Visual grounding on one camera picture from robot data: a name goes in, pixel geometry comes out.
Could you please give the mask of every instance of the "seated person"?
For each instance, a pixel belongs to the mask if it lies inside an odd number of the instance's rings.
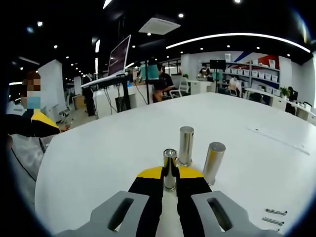
[[[154,98],[159,102],[162,101],[162,96],[164,92],[173,90],[175,87],[171,77],[165,73],[164,67],[161,64],[157,64],[159,71],[159,80],[153,80],[154,84]]]

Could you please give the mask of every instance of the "black ceiling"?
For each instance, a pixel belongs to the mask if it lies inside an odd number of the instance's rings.
[[[112,0],[103,9],[105,0],[29,0],[11,1],[7,7],[10,16],[4,21],[5,37],[10,53],[10,81],[20,81],[24,73],[36,70],[47,62],[57,59],[63,64],[63,77],[94,73],[94,59],[99,58],[99,71],[107,69],[110,52],[127,35],[131,34],[128,63],[140,60],[139,46],[155,40],[163,40],[164,47],[196,37],[220,33],[260,33],[294,41],[312,50],[315,26],[312,11],[306,1],[285,0]],[[305,20],[311,37],[304,43],[298,12]],[[165,36],[139,33],[140,28],[156,14],[173,19],[181,27]],[[28,33],[27,27],[34,29]],[[92,38],[101,40],[99,53],[95,53]],[[311,54],[287,43],[258,37],[224,37],[204,39],[172,49],[152,50],[152,57],[159,61],[180,57],[184,53],[229,50],[261,52],[272,55],[291,55],[300,64],[311,58]],[[40,65],[18,59],[22,56]]]

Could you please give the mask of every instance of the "curved light strip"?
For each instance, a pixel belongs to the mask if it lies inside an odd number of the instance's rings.
[[[289,41],[287,39],[282,39],[282,38],[279,38],[279,37],[275,37],[275,36],[269,36],[269,35],[263,35],[263,34],[254,34],[254,33],[227,33],[227,34],[218,34],[218,35],[211,35],[211,36],[203,36],[203,37],[198,37],[198,38],[195,38],[195,39],[189,39],[189,40],[186,40],[186,41],[183,41],[183,42],[180,42],[180,43],[175,43],[173,45],[170,45],[168,47],[166,47],[166,49],[170,49],[170,48],[173,48],[175,46],[179,46],[179,45],[182,45],[182,44],[185,44],[185,43],[190,43],[190,42],[194,42],[194,41],[197,41],[197,40],[204,40],[204,39],[210,39],[210,38],[217,38],[217,37],[224,37],[224,36],[257,36],[257,37],[264,37],[264,38],[270,38],[270,39],[274,39],[274,40],[279,40],[279,41],[282,41],[282,42],[285,42],[285,43],[289,43],[291,45],[294,45],[296,47],[299,47],[301,48],[302,50],[310,53],[311,51],[308,49],[308,48],[305,48],[301,45],[299,45],[298,43],[294,43],[292,41]]]

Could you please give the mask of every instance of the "metal cylinder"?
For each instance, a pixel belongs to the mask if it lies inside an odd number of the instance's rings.
[[[176,177],[172,175],[172,170],[177,166],[177,151],[174,149],[166,149],[163,152],[164,173],[164,189],[172,192],[176,189]]]
[[[180,128],[179,165],[189,166],[192,163],[193,134],[194,129],[192,127]]]
[[[215,176],[222,162],[226,147],[220,142],[212,142],[208,146],[203,176],[209,185],[215,183]]]

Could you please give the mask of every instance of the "chair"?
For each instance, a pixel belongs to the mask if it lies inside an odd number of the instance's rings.
[[[189,95],[189,90],[190,90],[190,86],[189,86],[188,79],[181,78],[179,88],[177,90],[170,90],[169,94],[170,94],[171,98],[174,99],[177,97]]]

